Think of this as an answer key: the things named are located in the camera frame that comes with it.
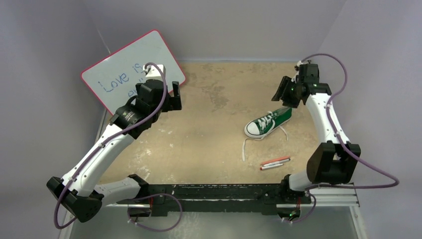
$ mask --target gray wall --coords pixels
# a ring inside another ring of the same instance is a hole
[[[346,0],[85,0],[111,51],[158,29],[180,60],[298,60]]]
[[[106,54],[82,1],[0,1],[2,238],[58,236],[45,183],[94,141],[103,108],[79,74]]]
[[[334,107],[362,158],[401,180],[391,189],[359,190],[369,238],[421,238],[422,1],[348,0],[319,52],[334,54],[349,72]],[[319,57],[321,80],[332,90],[341,68]],[[359,166],[359,185],[391,180]]]

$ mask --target beige tabletop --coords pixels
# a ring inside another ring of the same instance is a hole
[[[152,127],[114,161],[100,183],[136,173],[150,184],[278,183],[302,171],[318,146],[307,108],[293,110],[280,129],[262,141],[246,142],[245,125],[281,107],[272,102],[293,63],[185,63],[181,111],[162,113]],[[283,166],[259,170],[262,161],[291,156]]]

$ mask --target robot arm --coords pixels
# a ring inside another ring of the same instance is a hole
[[[305,171],[290,175],[289,185],[293,191],[304,191],[317,183],[348,183],[357,161],[344,152],[336,135],[340,135],[346,146],[360,156],[358,144],[351,144],[338,122],[332,103],[327,105],[331,90],[326,83],[319,82],[317,64],[299,62],[293,78],[283,77],[273,101],[283,101],[284,106],[297,108],[300,101],[308,108],[318,132],[319,146],[310,157]],[[337,132],[331,127],[326,107]]]
[[[165,74],[164,66],[158,65],[158,67]],[[173,82],[174,96],[171,97],[167,93],[164,104],[156,115],[140,126],[105,142],[110,136],[140,122],[158,107],[163,96],[163,79],[158,74],[158,71],[154,70],[148,71],[146,79],[145,83],[136,85],[137,96],[131,97],[124,106],[116,110],[116,113],[110,119],[110,124],[85,157],[68,173],[64,174],[63,177],[52,177],[47,182],[48,189],[56,198],[59,198],[65,185],[70,180],[73,180],[73,183],[65,192],[62,205],[80,222],[90,220],[101,207],[124,199],[132,199],[138,195],[145,182],[137,175],[129,175],[118,182],[103,185],[97,185],[97,183],[117,156],[137,139],[144,130],[150,128],[158,120],[161,112],[182,109],[179,84],[178,82]],[[76,170],[81,167],[83,162],[98,146],[101,149],[84,166],[76,178],[72,179]]]

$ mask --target shoelace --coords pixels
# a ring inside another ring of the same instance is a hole
[[[273,117],[274,114],[269,111],[268,115],[258,119],[258,124],[261,127],[261,130],[264,130],[270,124],[270,122],[274,122]]]
[[[246,157],[245,157],[245,145],[246,145],[246,141],[248,139],[253,139],[253,140],[256,140],[256,141],[261,141],[261,140],[263,140],[265,138],[265,136],[269,135],[274,130],[273,127],[276,124],[275,121],[272,119],[272,117],[274,115],[273,115],[273,113],[271,111],[269,111],[268,114],[270,114],[271,117],[268,119],[268,115],[266,115],[266,116],[260,118],[258,120],[258,124],[261,127],[261,130],[264,130],[268,126],[268,124],[270,122],[273,123],[273,126],[271,127],[271,129],[266,134],[262,135],[261,138],[246,138],[243,141],[243,146],[242,146],[242,160],[243,160],[243,162],[246,161]],[[286,135],[286,140],[287,140],[287,142],[289,142],[289,135],[287,134],[286,130],[281,125],[278,128],[280,128],[284,132],[284,134]]]

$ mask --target white marker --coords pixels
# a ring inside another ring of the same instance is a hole
[[[277,168],[277,167],[280,167],[280,166],[283,166],[283,164],[277,163],[277,164],[264,165],[264,166],[260,167],[259,169],[260,170],[267,170],[267,169],[270,169],[270,168]]]
[[[272,162],[272,163],[267,163],[267,164],[264,164],[262,166],[263,167],[266,167],[266,166],[270,166],[270,165],[274,165],[274,164],[279,164],[279,163],[287,163],[289,161],[290,161],[290,158],[284,159],[284,160],[280,160],[280,161],[275,161],[275,162]]]

